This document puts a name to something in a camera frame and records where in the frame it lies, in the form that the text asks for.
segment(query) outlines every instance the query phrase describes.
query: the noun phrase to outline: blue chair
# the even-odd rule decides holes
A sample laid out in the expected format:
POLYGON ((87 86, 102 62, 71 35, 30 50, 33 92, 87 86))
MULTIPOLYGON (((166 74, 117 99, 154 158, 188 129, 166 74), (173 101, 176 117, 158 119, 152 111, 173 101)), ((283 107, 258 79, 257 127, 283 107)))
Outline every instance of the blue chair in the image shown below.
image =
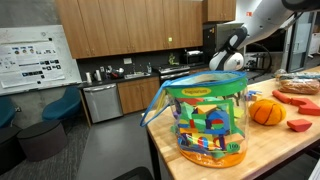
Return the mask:
POLYGON ((80 107, 81 99, 78 88, 68 86, 62 98, 48 104, 44 108, 42 119, 49 121, 73 118, 79 112, 80 107))
POLYGON ((0 128, 11 124, 16 115, 15 107, 8 96, 0 97, 0 128))

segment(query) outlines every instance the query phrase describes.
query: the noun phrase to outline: whiteboard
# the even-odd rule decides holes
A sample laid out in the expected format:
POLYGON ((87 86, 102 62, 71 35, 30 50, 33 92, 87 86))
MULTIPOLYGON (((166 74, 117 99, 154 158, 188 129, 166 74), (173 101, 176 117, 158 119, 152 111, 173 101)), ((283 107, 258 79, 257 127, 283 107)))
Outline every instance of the whiteboard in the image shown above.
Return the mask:
POLYGON ((0 84, 0 95, 67 86, 82 82, 77 62, 71 57, 62 25, 0 28, 0 46, 37 42, 52 42, 54 44, 64 78, 41 81, 40 84, 39 82, 28 83, 14 87, 2 87, 0 84))

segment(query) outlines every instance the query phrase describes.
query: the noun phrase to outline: wooden table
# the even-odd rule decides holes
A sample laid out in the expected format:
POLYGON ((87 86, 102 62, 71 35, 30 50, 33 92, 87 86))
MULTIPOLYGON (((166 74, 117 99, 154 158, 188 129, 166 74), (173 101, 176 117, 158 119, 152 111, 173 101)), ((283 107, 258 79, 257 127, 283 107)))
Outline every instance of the wooden table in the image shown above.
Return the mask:
MULTIPOLYGON (((320 67, 307 71, 320 72, 320 67)), ((263 92, 263 97, 278 101, 272 96, 275 90, 275 79, 262 81, 248 86, 248 90, 263 92)), ((320 105, 320 93, 317 95, 298 95, 286 93, 288 97, 306 97, 320 105)), ((263 126, 249 120, 249 141, 245 159, 238 165, 214 169, 197 165, 180 154, 176 138, 170 132, 174 118, 170 108, 148 124, 147 131, 150 140, 150 150, 156 179, 160 179, 158 153, 165 162, 168 172, 174 179, 254 179, 268 175, 268 172, 279 167, 299 152, 319 144, 320 117, 302 115, 298 107, 283 104, 286 108, 286 118, 275 126, 263 126), (287 126, 287 120, 304 118, 313 125, 305 132, 294 132, 287 126)))

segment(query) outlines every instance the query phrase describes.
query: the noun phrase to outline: bottle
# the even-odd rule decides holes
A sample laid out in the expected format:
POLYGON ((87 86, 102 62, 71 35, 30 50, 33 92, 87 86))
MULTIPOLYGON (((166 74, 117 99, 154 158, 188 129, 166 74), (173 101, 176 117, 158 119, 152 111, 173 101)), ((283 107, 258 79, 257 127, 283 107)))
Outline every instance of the bottle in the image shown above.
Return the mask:
POLYGON ((149 64, 147 65, 147 69, 148 69, 148 73, 150 74, 152 72, 152 69, 151 69, 151 64, 149 62, 149 64))

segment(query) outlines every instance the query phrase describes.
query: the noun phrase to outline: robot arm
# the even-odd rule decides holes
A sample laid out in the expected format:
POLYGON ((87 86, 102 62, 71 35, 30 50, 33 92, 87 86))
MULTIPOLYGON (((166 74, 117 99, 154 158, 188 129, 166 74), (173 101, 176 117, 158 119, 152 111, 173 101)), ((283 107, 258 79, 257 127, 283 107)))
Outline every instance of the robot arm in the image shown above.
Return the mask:
POLYGON ((243 57, 236 53, 247 44, 267 38, 285 22, 294 11, 320 9, 320 1, 314 0, 262 0, 249 22, 229 36, 225 44, 213 56, 211 70, 238 70, 243 67, 243 57))

